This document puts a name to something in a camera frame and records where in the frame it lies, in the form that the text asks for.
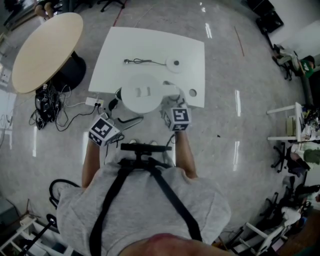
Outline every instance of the black table base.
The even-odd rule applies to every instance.
[[[68,92],[76,88],[86,74],[86,62],[74,51],[62,68],[52,77],[51,82],[58,92]]]

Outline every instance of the white disc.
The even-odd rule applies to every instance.
[[[137,74],[121,88],[123,104],[131,111],[145,114],[155,110],[163,99],[161,84],[150,74]]]
[[[181,73],[184,71],[184,63],[181,58],[168,57],[165,61],[166,67],[173,73]]]

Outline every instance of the round wooden table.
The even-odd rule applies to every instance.
[[[48,80],[58,91],[72,90],[83,79],[86,63],[75,52],[84,22],[79,14],[57,15],[39,26],[24,42],[13,65],[12,83],[19,93],[29,93]]]

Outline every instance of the green cloth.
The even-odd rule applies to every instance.
[[[320,165],[320,149],[307,149],[303,153],[303,159],[307,163],[315,163]]]
[[[302,59],[302,60],[300,60],[300,62],[301,62],[302,68],[305,72],[305,76],[307,78],[311,77],[311,75],[314,73],[314,69],[310,66],[309,61]]]

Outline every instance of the floor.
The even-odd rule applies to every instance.
[[[280,114],[268,116],[266,111],[295,102],[303,104],[304,96],[299,79],[284,80],[249,10],[235,0],[201,1],[129,0],[116,26],[164,31],[204,42],[205,108],[192,110],[192,126],[187,133],[198,175],[215,180],[226,195],[232,217],[225,230],[233,231],[245,222],[254,223],[265,198],[283,191],[286,172],[278,174],[270,168],[276,159],[276,143],[267,141],[267,136],[280,135],[284,123],[277,122]],[[87,96],[111,99],[103,93],[88,92],[100,49],[120,11],[116,4],[104,13],[100,8],[95,4],[91,9],[82,6],[77,10],[84,29],[76,51],[86,61],[87,71],[67,99],[70,105],[85,101]],[[19,47],[40,21],[34,18],[11,33],[10,39],[18,48],[8,49],[8,57],[1,59],[5,67],[12,68]],[[0,102],[4,104],[1,109],[6,109],[9,116],[13,114],[12,127],[6,130],[0,150],[0,192],[20,212],[25,211],[30,199],[30,209],[45,217],[55,213],[49,202],[52,180],[81,183],[87,130],[93,116],[75,119],[64,132],[58,132],[53,124],[38,131],[28,124],[35,109],[33,94],[14,95],[11,82],[0,88],[8,98]],[[12,101],[16,106],[13,111]],[[91,109],[80,104],[68,108],[67,113],[72,117]],[[170,133],[159,129],[163,121],[156,115],[145,116],[144,122],[151,127],[148,133],[137,125],[125,132],[125,141],[139,138],[142,142],[156,139],[166,143]]]

